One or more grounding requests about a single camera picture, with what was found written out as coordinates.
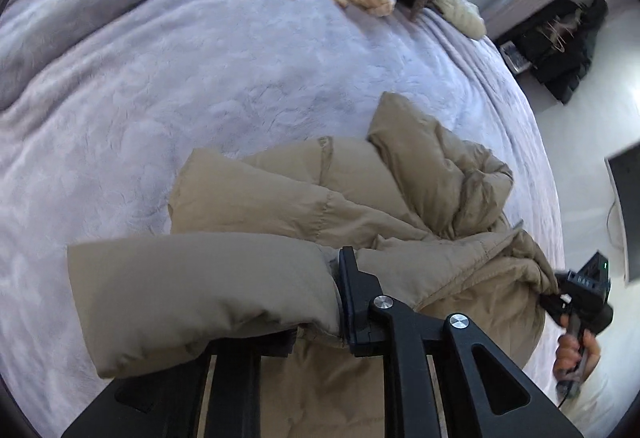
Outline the right hand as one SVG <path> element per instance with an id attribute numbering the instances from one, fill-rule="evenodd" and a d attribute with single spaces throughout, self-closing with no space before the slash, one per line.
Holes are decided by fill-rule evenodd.
<path id="1" fill-rule="evenodd" d="M 585 370 L 582 374 L 582 380 L 587 380 L 601 358 L 601 348 L 594 336 L 589 330 L 582 333 L 582 340 L 565 332 L 559 337 L 558 348 L 555 351 L 555 362 L 553 365 L 553 376 L 558 382 L 564 376 L 564 372 L 573 370 L 578 366 L 580 360 L 586 357 Z"/>

